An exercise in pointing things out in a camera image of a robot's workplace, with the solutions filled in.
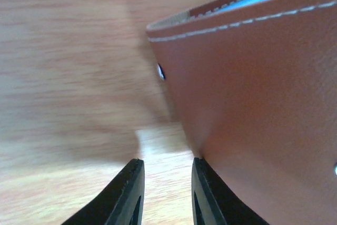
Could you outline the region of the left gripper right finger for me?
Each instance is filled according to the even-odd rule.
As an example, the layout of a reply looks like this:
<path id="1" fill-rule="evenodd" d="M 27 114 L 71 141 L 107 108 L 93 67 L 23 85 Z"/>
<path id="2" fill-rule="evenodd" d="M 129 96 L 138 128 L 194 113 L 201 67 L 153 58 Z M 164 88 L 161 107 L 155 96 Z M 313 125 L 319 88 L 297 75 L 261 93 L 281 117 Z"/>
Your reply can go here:
<path id="1" fill-rule="evenodd" d="M 268 225 L 200 158 L 193 160 L 192 206 L 196 225 Z"/>

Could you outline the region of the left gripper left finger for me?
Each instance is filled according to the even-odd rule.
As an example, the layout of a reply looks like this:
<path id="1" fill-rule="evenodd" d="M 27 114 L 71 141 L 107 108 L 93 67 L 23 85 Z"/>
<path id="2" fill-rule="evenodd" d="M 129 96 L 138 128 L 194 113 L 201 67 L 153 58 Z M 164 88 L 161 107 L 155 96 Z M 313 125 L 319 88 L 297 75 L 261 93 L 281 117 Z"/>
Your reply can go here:
<path id="1" fill-rule="evenodd" d="M 114 179 L 63 225 L 138 225 L 142 223 L 145 168 L 141 159 L 131 159 Z"/>

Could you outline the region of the brown leather card holder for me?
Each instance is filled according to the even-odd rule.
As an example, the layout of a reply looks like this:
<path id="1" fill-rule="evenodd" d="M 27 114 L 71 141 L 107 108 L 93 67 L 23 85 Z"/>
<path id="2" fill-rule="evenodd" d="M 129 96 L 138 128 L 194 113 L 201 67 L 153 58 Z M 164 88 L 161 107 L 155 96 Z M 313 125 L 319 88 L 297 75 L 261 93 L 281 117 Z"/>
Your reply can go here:
<path id="1" fill-rule="evenodd" d="M 336 0 L 215 0 L 146 32 L 195 158 L 268 224 L 336 224 Z"/>

